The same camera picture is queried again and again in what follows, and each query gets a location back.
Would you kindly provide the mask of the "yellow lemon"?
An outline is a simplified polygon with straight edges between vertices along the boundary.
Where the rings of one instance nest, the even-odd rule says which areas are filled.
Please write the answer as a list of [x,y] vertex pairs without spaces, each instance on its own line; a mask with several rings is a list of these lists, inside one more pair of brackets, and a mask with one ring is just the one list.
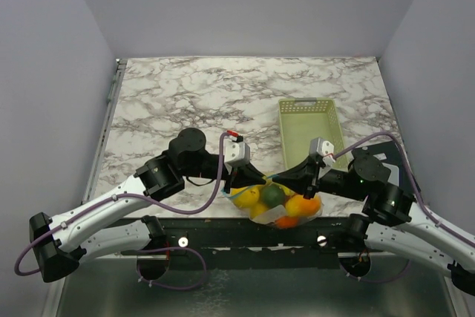
[[246,187],[242,189],[234,189],[231,202],[239,209],[249,209],[256,205],[261,197],[258,187]]
[[265,204],[258,202],[254,206],[252,206],[249,210],[249,217],[253,220],[256,217],[262,215],[263,213],[267,212],[269,207]]

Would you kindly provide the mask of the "green avocado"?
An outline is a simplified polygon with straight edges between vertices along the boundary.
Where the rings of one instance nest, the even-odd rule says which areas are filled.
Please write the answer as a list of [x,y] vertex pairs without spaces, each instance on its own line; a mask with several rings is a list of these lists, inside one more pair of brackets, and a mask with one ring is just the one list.
[[261,189],[260,199],[261,203],[271,209],[283,205],[286,200],[286,195],[279,186],[272,184]]

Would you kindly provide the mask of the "clear zip top bag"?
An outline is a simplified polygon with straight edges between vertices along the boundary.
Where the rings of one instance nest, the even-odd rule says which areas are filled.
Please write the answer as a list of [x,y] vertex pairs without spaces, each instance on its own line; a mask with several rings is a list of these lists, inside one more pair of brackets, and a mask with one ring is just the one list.
[[273,175],[263,185],[231,188],[225,196],[252,222],[277,229],[290,229],[321,216],[321,197],[307,199],[286,186],[274,183]]

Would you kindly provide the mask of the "orange tangerine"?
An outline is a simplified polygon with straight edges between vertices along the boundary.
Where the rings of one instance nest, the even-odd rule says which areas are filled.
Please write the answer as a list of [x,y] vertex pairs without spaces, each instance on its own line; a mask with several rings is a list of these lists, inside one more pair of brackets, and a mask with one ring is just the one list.
[[283,216],[275,221],[275,225],[279,229],[289,229],[297,226],[299,224],[299,220],[299,217]]

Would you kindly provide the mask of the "pale green plastic basket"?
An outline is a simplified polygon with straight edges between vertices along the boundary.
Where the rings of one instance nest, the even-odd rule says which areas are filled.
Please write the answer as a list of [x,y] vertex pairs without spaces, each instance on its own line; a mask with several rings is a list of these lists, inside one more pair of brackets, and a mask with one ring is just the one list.
[[290,169],[309,154],[310,141],[322,137],[335,152],[345,148],[335,101],[330,98],[288,98],[278,100],[284,167]]

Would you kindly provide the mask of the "yellow banana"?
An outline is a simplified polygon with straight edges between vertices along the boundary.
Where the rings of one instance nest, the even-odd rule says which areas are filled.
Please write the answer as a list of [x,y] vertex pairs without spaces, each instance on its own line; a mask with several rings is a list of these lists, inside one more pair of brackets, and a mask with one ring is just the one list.
[[291,196],[295,195],[293,190],[291,190],[291,189],[289,189],[285,186],[282,186],[281,189],[287,197],[291,197]]

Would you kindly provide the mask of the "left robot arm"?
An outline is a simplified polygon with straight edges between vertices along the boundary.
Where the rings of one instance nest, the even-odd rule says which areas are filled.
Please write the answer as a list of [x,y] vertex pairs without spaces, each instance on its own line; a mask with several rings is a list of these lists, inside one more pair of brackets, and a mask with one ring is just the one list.
[[[211,197],[198,209],[168,206],[163,200],[181,192],[187,178],[209,179]],[[116,226],[126,215],[155,205],[180,215],[206,210],[220,188],[260,185],[264,175],[250,162],[250,148],[239,134],[220,135],[218,152],[206,150],[206,136],[198,128],[183,129],[160,155],[148,160],[133,175],[108,193],[62,214],[40,212],[29,220],[30,250],[36,272],[46,283],[60,280],[81,262],[113,252],[142,250],[153,254],[166,244],[155,218],[142,218],[130,227]]]

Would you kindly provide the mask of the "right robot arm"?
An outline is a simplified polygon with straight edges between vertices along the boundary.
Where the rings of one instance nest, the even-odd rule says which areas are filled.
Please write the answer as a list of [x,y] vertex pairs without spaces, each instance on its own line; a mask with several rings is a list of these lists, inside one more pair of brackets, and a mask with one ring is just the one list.
[[473,295],[474,237],[453,224],[444,225],[414,195],[391,183],[390,169],[371,153],[354,149],[352,155],[346,171],[308,156],[272,180],[304,197],[324,192],[363,202],[361,213],[346,219],[340,245],[350,251],[383,250],[427,264]]

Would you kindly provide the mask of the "left aluminium side rail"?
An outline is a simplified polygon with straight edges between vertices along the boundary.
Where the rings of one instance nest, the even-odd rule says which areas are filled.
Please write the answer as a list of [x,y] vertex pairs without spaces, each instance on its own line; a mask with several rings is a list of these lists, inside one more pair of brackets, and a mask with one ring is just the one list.
[[119,93],[122,87],[123,78],[125,75],[125,69],[128,63],[127,59],[116,59],[117,68],[112,77],[111,86],[109,88],[108,95],[106,97],[106,111],[105,118],[102,123],[102,128],[99,134],[99,141],[96,146],[94,154],[94,160],[92,162],[91,172],[88,176],[84,195],[82,196],[81,203],[87,203],[94,197],[100,169],[102,167],[102,161],[105,155],[105,147],[107,145],[108,136],[111,130],[112,121],[114,118],[114,112],[117,107]]

